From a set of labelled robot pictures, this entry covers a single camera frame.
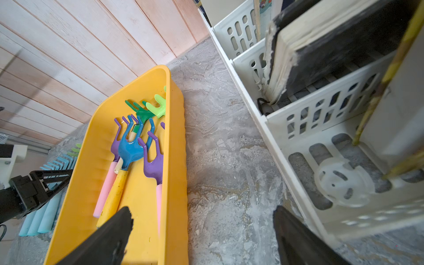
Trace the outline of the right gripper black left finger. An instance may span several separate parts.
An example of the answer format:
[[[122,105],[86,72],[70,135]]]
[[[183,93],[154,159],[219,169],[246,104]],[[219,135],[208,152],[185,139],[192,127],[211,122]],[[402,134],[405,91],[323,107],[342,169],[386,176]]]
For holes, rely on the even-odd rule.
[[[82,244],[58,262],[59,265],[120,265],[134,220],[125,206]]]

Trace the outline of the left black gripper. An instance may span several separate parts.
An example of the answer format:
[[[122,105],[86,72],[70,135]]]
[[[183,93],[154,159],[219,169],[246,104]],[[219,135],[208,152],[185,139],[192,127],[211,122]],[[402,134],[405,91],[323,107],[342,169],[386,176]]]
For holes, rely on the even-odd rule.
[[[73,170],[32,171],[12,178],[11,186],[1,190],[1,224],[49,202],[69,184],[72,174]]]

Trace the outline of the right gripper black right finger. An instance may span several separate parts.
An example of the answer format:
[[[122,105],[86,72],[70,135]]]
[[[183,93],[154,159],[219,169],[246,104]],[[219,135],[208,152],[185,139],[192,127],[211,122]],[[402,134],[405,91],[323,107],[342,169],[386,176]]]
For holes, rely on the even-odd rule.
[[[283,206],[277,206],[273,212],[273,226],[281,264],[349,264]]]

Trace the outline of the light blue hand rake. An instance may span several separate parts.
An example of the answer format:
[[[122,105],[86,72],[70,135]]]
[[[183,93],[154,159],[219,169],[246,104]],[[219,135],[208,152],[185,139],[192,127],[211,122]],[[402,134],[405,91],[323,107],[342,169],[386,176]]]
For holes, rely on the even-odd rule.
[[[69,169],[70,161],[58,157],[53,162],[48,162],[47,165],[43,165],[43,170],[67,170]],[[53,228],[53,223],[56,218],[57,211],[59,209],[59,203],[61,201],[64,189],[58,192],[49,202],[35,212],[33,221],[29,227],[28,236],[35,236],[38,234],[48,233]]]
[[[54,163],[48,162],[47,164],[44,164],[43,166],[41,166],[40,169],[44,171],[50,171],[50,170],[58,170],[60,169],[60,167]],[[25,221],[19,232],[20,237],[36,236],[39,234],[38,229],[39,229],[41,220],[44,216],[45,208],[46,207],[42,207],[40,210],[36,210],[32,213],[29,213],[26,216]]]
[[[62,163],[62,170],[71,170],[75,166],[74,157],[69,155],[61,155],[55,160],[55,162]],[[53,224],[64,192],[65,189],[63,188],[48,202],[46,211],[38,228],[38,233],[45,234],[53,229]]]

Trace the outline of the yellow plastic storage box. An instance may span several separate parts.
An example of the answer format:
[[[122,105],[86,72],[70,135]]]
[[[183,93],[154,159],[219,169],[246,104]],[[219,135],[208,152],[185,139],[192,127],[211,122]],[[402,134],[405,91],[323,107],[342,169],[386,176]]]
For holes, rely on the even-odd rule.
[[[118,130],[115,119],[132,113],[127,101],[157,106],[159,97],[166,100],[166,114],[155,120],[155,135],[164,155],[162,200],[156,199],[156,181],[144,175],[143,160],[133,162],[120,201],[134,221],[123,263],[189,263],[184,98],[169,68],[158,65],[110,96],[92,116],[45,264],[58,263],[96,231],[93,212],[113,161],[110,147]]]

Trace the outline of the lime rake wooden handle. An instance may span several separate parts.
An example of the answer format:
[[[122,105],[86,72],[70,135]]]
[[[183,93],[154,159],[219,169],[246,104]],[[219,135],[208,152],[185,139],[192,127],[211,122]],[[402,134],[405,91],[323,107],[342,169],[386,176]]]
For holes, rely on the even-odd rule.
[[[77,143],[75,145],[75,147],[71,148],[71,151],[69,151],[67,154],[71,157],[78,157],[79,156],[79,152],[81,151],[81,147],[82,144],[81,143]]]

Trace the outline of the purple hand rake pink handle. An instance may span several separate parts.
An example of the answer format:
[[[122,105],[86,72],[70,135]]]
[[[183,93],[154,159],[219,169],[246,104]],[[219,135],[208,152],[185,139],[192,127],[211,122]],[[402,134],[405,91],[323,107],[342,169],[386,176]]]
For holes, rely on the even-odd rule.
[[[160,142],[157,136],[148,131],[148,136],[155,141],[156,157],[151,162],[148,161],[148,147],[142,138],[138,138],[138,143],[142,146],[144,152],[144,175],[147,178],[156,180],[156,202],[157,202],[157,227],[158,235],[161,230],[161,207],[162,207],[162,181],[163,181],[163,159],[164,155],[161,153]]]

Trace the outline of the blue hand rake yellow handle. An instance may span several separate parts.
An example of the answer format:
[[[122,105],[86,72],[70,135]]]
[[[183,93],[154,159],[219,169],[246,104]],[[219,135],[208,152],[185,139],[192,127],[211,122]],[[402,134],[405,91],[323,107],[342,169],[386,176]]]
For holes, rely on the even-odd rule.
[[[130,164],[142,159],[145,156],[143,147],[138,143],[138,139],[140,138],[144,125],[141,122],[140,117],[135,118],[132,115],[129,115],[128,118],[130,123],[126,128],[126,131],[121,138],[121,142],[118,147],[118,154],[123,159],[123,164],[107,196],[105,205],[96,224],[97,228],[100,228],[117,212],[127,180]],[[135,121],[138,122],[140,128],[136,133],[135,139],[128,141],[127,136],[131,132],[131,128],[133,127]]]

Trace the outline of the dark green hand rake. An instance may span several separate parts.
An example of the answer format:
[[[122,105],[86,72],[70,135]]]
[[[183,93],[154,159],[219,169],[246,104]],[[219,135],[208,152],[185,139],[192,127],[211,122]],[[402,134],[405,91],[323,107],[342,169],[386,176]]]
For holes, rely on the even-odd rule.
[[[150,118],[153,119],[153,117],[155,116],[151,111],[143,108],[142,106],[140,106],[136,102],[131,103],[130,101],[125,100],[125,103],[136,113],[136,116],[138,116],[140,118],[142,125],[144,125],[146,121],[149,121]],[[134,126],[134,128],[131,132],[131,136],[135,136],[137,134],[137,132],[139,131],[139,129],[140,129],[140,124],[136,123],[136,125]],[[153,133],[155,132],[154,122],[151,123],[151,131]]]

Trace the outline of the green hand rake wooden handle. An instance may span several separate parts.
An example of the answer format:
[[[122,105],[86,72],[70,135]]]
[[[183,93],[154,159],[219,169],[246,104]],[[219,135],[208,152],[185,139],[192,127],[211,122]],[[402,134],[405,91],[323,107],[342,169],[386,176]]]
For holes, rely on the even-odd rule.
[[[161,95],[154,95],[154,100],[158,104],[158,106],[154,106],[149,102],[145,102],[144,105],[146,108],[153,113],[158,119],[163,117],[166,114],[166,99]]]

